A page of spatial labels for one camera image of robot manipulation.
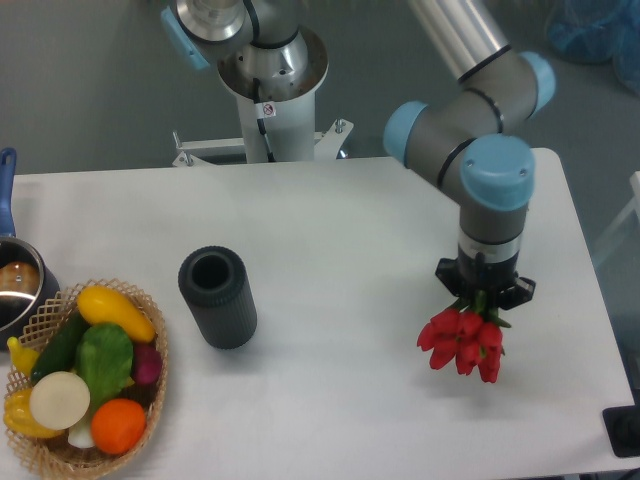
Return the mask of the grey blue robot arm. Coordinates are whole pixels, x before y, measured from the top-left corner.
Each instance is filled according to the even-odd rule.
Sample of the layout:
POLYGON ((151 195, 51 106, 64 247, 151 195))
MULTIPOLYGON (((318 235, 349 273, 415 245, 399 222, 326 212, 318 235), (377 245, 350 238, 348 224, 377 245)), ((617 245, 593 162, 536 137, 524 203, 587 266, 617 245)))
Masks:
MULTIPOLYGON (((437 278, 491 310, 530 301, 516 263, 534 189, 530 147, 510 135, 553 97, 548 62, 515 53, 480 1, 414 1, 412 12, 456 77, 460 95, 439 110, 401 105, 386 152, 459 205, 458 253, 437 278)), ((315 93, 326 77, 323 42, 289 1, 172 1, 161 21, 196 69, 215 66, 236 99, 250 163, 316 159, 315 93)))

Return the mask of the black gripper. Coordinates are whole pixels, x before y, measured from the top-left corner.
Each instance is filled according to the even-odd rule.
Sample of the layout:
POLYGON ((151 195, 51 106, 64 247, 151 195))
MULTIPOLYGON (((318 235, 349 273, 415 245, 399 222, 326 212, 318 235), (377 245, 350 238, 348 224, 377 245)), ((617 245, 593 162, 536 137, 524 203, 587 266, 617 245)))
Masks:
POLYGON ((495 291, 494 306, 502 310, 517 308, 533 299, 536 282, 516 274, 518 254, 491 263, 478 254, 474 258, 462 250, 456 259, 441 258, 435 275, 455 297, 471 300, 473 291, 495 291))

